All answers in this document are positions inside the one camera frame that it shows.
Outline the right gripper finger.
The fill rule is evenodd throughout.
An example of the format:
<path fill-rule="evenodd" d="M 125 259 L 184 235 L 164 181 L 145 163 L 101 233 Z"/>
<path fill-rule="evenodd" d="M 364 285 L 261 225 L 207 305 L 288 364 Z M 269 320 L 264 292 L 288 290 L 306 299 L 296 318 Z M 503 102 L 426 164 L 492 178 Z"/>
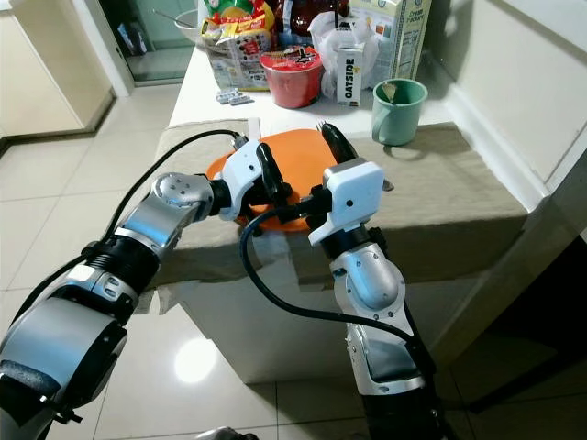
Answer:
<path fill-rule="evenodd" d="M 319 133 L 322 134 L 324 141 L 326 141 L 336 163 L 349 162 L 358 157 L 357 151 L 353 148 L 347 136 L 341 133 L 332 123 L 320 123 Z"/>

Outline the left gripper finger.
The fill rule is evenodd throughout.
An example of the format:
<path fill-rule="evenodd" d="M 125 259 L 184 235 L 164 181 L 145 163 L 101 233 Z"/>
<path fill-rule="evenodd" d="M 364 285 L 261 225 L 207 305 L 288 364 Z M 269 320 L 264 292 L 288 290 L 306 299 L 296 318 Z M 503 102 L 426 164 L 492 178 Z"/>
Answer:
<path fill-rule="evenodd" d="M 288 198 L 290 185 L 282 178 L 280 167 L 273 157 L 269 144 L 257 147 L 257 158 L 261 166 L 261 192 L 268 198 Z"/>

